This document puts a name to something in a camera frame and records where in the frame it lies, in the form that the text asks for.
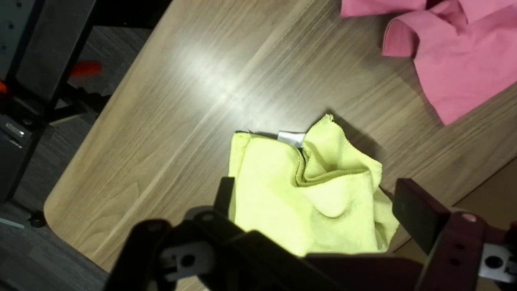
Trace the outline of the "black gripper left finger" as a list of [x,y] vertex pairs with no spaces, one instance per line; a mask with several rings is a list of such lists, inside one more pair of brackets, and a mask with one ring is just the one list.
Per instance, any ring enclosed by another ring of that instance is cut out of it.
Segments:
[[229,251],[242,235],[227,220],[232,190],[234,180],[223,178],[215,203],[190,209],[176,227],[160,219],[137,224],[103,291],[174,291],[192,277],[208,291],[253,291],[252,274]]

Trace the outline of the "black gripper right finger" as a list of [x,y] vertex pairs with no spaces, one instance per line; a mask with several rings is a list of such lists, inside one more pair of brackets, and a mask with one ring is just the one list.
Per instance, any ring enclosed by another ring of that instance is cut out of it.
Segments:
[[475,291],[480,279],[517,291],[517,224],[491,227],[467,211],[449,211],[410,178],[396,182],[392,214],[426,254],[415,291]]

